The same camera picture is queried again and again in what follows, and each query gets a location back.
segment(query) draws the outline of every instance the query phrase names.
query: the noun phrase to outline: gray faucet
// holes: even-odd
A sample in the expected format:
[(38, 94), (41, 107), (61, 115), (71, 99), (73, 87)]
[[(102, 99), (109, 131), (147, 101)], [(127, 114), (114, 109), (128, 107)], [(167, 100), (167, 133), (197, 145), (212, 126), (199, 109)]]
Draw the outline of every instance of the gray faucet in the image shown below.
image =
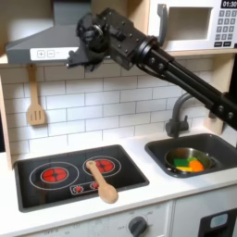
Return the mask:
[(166, 124), (166, 131), (169, 137), (178, 138), (180, 131), (189, 130), (188, 116), (180, 121), (180, 113), (182, 105), (189, 99), (193, 98), (190, 94), (183, 94), (175, 103), (172, 118)]

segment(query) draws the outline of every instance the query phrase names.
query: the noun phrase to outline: wooden spatula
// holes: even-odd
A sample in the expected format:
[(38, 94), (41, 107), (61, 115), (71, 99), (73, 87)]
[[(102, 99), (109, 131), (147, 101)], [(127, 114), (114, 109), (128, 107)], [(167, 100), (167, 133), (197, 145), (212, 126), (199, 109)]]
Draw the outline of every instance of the wooden spatula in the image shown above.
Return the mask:
[(94, 179), (99, 184), (98, 193), (100, 198), (108, 204), (116, 203), (119, 198), (118, 193), (112, 185), (106, 182), (98, 167), (96, 166), (96, 163), (92, 160), (89, 160), (86, 163), (86, 167), (92, 172)]
[(43, 108), (39, 105), (38, 90), (36, 81), (37, 67), (35, 65), (27, 66), (30, 88), (31, 88), (31, 105), (27, 111), (27, 120), (31, 125), (45, 123), (45, 114)]

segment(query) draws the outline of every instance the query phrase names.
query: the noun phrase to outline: white tile backsplash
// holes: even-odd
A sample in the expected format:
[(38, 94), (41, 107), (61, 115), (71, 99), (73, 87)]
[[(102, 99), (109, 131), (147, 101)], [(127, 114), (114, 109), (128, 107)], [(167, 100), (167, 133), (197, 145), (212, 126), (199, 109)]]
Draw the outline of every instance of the white tile backsplash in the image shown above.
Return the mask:
[(172, 118), (172, 110), (152, 112), (151, 122), (164, 122)]
[(3, 85), (3, 91), (5, 99), (24, 98), (24, 86), (22, 83)]
[(10, 143), (11, 155), (26, 154), (30, 152), (29, 141)]
[[(39, 103), (43, 107), (43, 109), (46, 109), (45, 97), (40, 97)], [(6, 100), (5, 101), (6, 113), (15, 114), (15, 113), (27, 112), (30, 104), (31, 104), (30, 98)]]
[[(213, 58), (178, 58), (185, 67), (212, 82)], [(84, 147), (103, 140), (162, 132), (172, 116), (180, 87), (133, 67), (122, 69), (112, 60), (98, 70), (66, 69), (64, 64), (41, 64), (37, 70), (39, 101), (46, 115), (42, 126), (27, 122), (31, 104), (25, 66), (0, 67), (10, 147), (13, 155)], [(181, 118), (193, 127), (204, 121), (206, 109), (197, 100), (185, 104)]]
[(66, 94), (46, 97), (47, 109), (84, 106), (84, 101), (84, 94)]
[(100, 118), (102, 117), (102, 115), (103, 115), (102, 106), (68, 108), (68, 121)]
[(67, 94), (92, 93), (103, 91), (103, 79), (83, 79), (66, 81)]
[(121, 75), (121, 67), (118, 64), (102, 64), (93, 72), (86, 72), (85, 78), (111, 78)]
[(124, 115), (119, 118), (119, 126), (127, 127), (131, 125), (139, 125), (150, 122), (150, 113), (135, 114), (135, 115)]
[[(29, 76), (26, 68), (18, 69), (0, 69), (1, 80), (3, 84), (12, 84), (28, 82)], [(37, 81), (44, 81), (44, 68), (38, 67), (36, 74)]]
[(63, 109), (54, 109), (46, 111), (46, 119), (48, 123), (54, 122), (66, 122), (67, 121), (67, 110)]
[(87, 106), (115, 104), (119, 103), (119, 100), (120, 100), (120, 91), (87, 93), (85, 95), (85, 105)]
[(68, 147), (67, 135), (29, 140), (30, 152), (45, 153), (46, 151), (60, 151)]
[(110, 141), (134, 136), (134, 126), (118, 128), (112, 130), (103, 130), (103, 140)]
[(102, 131), (89, 131), (69, 135), (69, 146), (85, 146), (102, 141)]
[(42, 138), (48, 136), (48, 129), (45, 125), (40, 126), (32, 126), (32, 127), (22, 127), (9, 129), (9, 141), (21, 141), (21, 140), (29, 140), (34, 138)]
[(152, 112), (157, 110), (166, 110), (167, 99), (161, 100), (147, 100), (137, 102), (136, 112)]
[(67, 69), (65, 66), (45, 67), (46, 81), (65, 81), (84, 78), (84, 67)]
[(120, 101), (140, 101), (152, 99), (152, 88), (121, 91)]
[(104, 116), (116, 116), (116, 115), (129, 115), (134, 114), (136, 110), (136, 103), (121, 103), (114, 105), (105, 105), (104, 106)]
[[(24, 84), (25, 97), (31, 97), (30, 84)], [(66, 86), (64, 81), (47, 81), (38, 83), (39, 96), (65, 94)]]
[(119, 126), (119, 117), (108, 117), (108, 118), (94, 118), (86, 120), (86, 130), (96, 131), (113, 129)]
[(165, 129), (164, 126), (165, 126), (164, 122), (138, 125), (135, 127), (135, 136), (142, 136), (162, 132)]
[(6, 120), (9, 129), (27, 126), (25, 113), (6, 115)]
[(168, 85), (167, 81), (160, 80), (150, 75), (138, 76), (138, 88), (158, 87)]
[(48, 134), (50, 137), (71, 134), (85, 131), (85, 121), (58, 122), (48, 125)]
[(181, 96), (181, 87), (166, 86), (153, 89), (153, 99), (172, 98)]
[(137, 76), (104, 79), (104, 91), (126, 90), (136, 88), (137, 88)]

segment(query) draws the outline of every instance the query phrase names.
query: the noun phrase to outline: knob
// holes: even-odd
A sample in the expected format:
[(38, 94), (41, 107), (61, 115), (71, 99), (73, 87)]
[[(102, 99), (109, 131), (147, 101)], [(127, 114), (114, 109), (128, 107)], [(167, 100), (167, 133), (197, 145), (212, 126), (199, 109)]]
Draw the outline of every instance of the knob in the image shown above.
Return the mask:
[(133, 218), (129, 223), (129, 230), (133, 237), (139, 237), (147, 229), (147, 223), (144, 218)]

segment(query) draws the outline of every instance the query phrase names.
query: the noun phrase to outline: microwave keypad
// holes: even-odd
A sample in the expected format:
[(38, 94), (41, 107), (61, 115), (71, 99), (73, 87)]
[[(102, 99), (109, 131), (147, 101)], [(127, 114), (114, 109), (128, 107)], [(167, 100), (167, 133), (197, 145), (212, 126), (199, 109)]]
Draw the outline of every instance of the microwave keypad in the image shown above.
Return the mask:
[(220, 10), (216, 30), (215, 47), (230, 47), (235, 30), (237, 10)]

